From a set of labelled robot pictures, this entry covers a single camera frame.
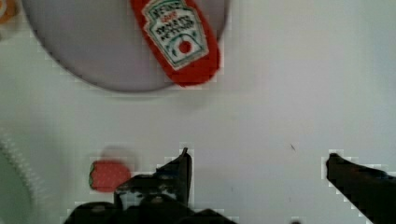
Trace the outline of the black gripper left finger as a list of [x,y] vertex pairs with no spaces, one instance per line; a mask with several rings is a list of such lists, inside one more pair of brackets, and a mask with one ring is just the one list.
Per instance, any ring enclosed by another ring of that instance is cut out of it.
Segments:
[[165,195],[187,205],[192,178],[192,157],[184,147],[178,157],[151,175],[135,175],[114,191],[114,203],[123,210],[138,206],[148,196]]

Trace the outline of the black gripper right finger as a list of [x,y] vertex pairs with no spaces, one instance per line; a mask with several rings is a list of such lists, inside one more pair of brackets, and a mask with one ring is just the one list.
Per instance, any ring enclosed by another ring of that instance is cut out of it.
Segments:
[[326,178],[373,224],[395,224],[396,182],[388,173],[331,153]]

